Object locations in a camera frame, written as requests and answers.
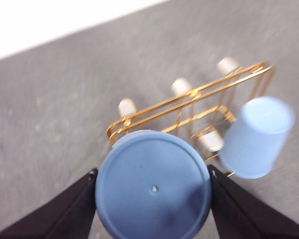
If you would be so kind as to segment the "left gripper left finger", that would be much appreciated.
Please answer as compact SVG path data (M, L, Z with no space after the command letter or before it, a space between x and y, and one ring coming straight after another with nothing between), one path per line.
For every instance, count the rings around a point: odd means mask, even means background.
M0 239L87 239L94 219L93 168L51 201L0 231Z

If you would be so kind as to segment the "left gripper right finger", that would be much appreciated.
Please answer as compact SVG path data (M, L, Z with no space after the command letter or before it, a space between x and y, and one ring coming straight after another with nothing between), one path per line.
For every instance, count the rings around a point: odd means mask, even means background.
M211 210L221 239L299 239L299 223L240 187L213 165Z

